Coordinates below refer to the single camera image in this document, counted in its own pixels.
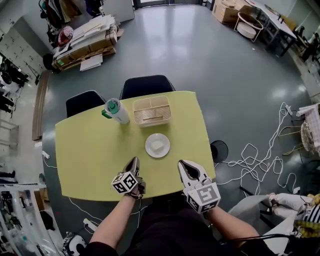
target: shoe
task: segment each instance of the shoe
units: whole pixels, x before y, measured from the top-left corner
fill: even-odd
[[[16,171],[15,170],[10,173],[10,178],[14,178],[14,177],[16,177]]]

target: wooden pallet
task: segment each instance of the wooden pallet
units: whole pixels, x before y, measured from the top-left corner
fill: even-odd
[[[60,66],[59,69],[61,71],[64,71],[64,70],[67,70],[67,69],[70,69],[72,67],[75,67],[77,65],[80,65],[81,62],[89,59],[90,57],[92,56],[95,56],[95,55],[98,55],[98,54],[102,54],[103,56],[105,55],[110,55],[110,54],[115,54],[116,53],[116,49],[115,47],[112,45],[112,46],[109,46],[109,47],[106,47],[106,48],[102,48],[102,49],[99,49],[99,50],[96,50],[94,52],[91,52],[91,53],[88,53],[87,55],[83,56],[83,57],[80,57],[80,58],[77,58],[75,59],[74,61],[66,64],[66,65],[63,65],[63,66]]]
[[[32,121],[32,140],[37,141],[42,138],[42,114],[44,111],[45,97],[48,88],[48,81],[51,75],[51,71],[46,70],[42,72],[40,81],[38,83],[38,89],[36,91],[33,121]]]

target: black and white marker cube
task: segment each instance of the black and white marker cube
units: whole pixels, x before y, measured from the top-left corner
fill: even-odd
[[[187,202],[199,214],[207,212],[215,207],[221,199],[215,182],[186,191],[186,194]]]
[[[133,174],[128,171],[116,176],[111,184],[119,194],[124,194],[131,192],[138,184],[138,181]]]

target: white plate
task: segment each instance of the white plate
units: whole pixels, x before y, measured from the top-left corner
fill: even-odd
[[[158,150],[153,150],[153,143],[160,142],[163,144],[163,147]],[[166,154],[168,154],[170,149],[170,141],[167,136],[162,133],[154,133],[151,134],[145,141],[145,150],[149,154],[149,156],[153,158],[162,158]]]

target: green bottle cap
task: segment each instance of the green bottle cap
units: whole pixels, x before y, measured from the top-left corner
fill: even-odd
[[[115,114],[119,111],[118,106],[113,102],[113,100],[108,101],[108,106],[111,114]]]

